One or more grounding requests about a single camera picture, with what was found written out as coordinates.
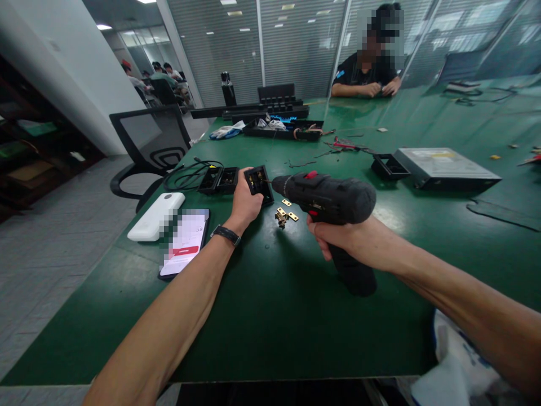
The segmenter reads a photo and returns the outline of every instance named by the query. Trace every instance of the drill handle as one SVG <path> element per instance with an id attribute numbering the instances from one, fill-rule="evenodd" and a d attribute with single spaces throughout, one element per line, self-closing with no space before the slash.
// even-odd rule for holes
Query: drill handle
<path id="1" fill-rule="evenodd" d="M 329 251 L 339 278 L 352 295 L 367 297 L 376 292 L 378 285 L 371 267 L 359 262 L 336 245 L 329 244 Z"/>

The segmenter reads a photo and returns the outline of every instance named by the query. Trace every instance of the black cordless drill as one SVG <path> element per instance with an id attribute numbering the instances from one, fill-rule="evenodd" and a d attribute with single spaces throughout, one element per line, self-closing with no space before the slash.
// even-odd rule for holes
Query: black cordless drill
<path id="1" fill-rule="evenodd" d="M 298 173 L 272 180 L 277 193 L 296 203 L 312 216 L 314 222 L 357 224 L 365 221 L 376 204 L 372 185 L 358 179 L 333 179 L 330 175 Z M 351 257 L 342 248 L 329 244 L 338 275 L 349 292 L 370 296 L 376 289 L 374 270 Z"/>

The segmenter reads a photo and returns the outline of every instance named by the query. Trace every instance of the white power bank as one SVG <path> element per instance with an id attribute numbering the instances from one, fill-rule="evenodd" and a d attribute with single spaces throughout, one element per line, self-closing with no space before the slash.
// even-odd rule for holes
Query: white power bank
<path id="1" fill-rule="evenodd" d="M 128 238 L 132 241 L 157 241 L 185 199 L 183 193 L 162 193 L 135 223 Z"/>

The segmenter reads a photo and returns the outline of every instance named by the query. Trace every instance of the person's hand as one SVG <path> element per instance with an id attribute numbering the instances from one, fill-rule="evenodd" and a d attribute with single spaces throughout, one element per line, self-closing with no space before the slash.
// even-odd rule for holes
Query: person's hand
<path id="1" fill-rule="evenodd" d="M 252 169 L 252 167 L 246 167 L 238 172 L 237 187 L 233 195 L 233 210 L 229 219 L 224 223 L 224 227 L 234 231 L 238 236 L 241 236 L 248 225 L 258 216 L 263 202 L 261 193 L 255 196 L 250 193 L 248 182 L 244 176 L 244 172 L 248 169 Z"/>
<path id="2" fill-rule="evenodd" d="M 383 87 L 383 96 L 394 96 L 398 89 L 400 89 L 400 83 L 391 81 Z"/>
<path id="3" fill-rule="evenodd" d="M 396 235 L 373 215 L 363 223 L 344 226 L 314 223 L 308 215 L 307 224 L 327 261 L 332 259 L 329 243 L 343 248 L 353 258 L 372 268 L 398 272 L 409 264 L 416 250 L 415 245 Z"/>
<path id="4" fill-rule="evenodd" d="M 370 98 L 375 97 L 382 90 L 382 86 L 379 83 L 375 83 L 375 82 L 369 85 L 361 86 L 361 87 L 362 87 L 361 94 L 368 96 Z"/>

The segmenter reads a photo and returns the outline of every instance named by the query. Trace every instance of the green tabletop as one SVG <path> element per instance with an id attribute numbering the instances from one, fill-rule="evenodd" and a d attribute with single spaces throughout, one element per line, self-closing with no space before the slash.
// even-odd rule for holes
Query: green tabletop
<path id="1" fill-rule="evenodd" d="M 539 94 L 530 89 L 500 104 L 454 104 L 439 91 L 402 90 L 392 100 L 331 99 L 312 104 L 325 130 L 381 153 L 399 147 L 450 147 L 503 177 L 484 193 L 494 203 L 540 215 L 539 167 L 517 166 L 541 144 Z M 223 125 L 216 120 L 210 130 Z M 381 133 L 379 127 L 388 131 Z M 375 214 L 391 229 L 504 294 L 541 310 L 540 234 L 466 209 L 471 195 L 416 190 L 410 180 L 382 182 L 372 157 L 348 152 L 314 158 L 329 148 L 323 137 L 306 143 L 239 135 L 196 144 L 183 158 L 225 166 L 265 165 L 270 177 L 303 164 L 337 178 L 354 176 L 378 190 Z M 510 149 L 509 144 L 519 148 Z M 500 155 L 500 160 L 491 160 Z M 156 192 L 154 198 L 163 193 Z M 252 381 L 423 374 L 434 366 L 433 307 L 392 275 L 376 273 L 378 291 L 351 296 L 300 219 L 285 230 L 274 219 L 281 197 L 261 211 L 226 269 L 209 319 L 173 381 Z M 232 196 L 186 194 L 183 209 L 209 208 L 210 229 L 223 223 Z M 89 383 L 152 300 L 166 286 L 157 279 L 159 243 L 127 239 L 143 209 L 83 285 L 68 299 L 3 385 Z"/>

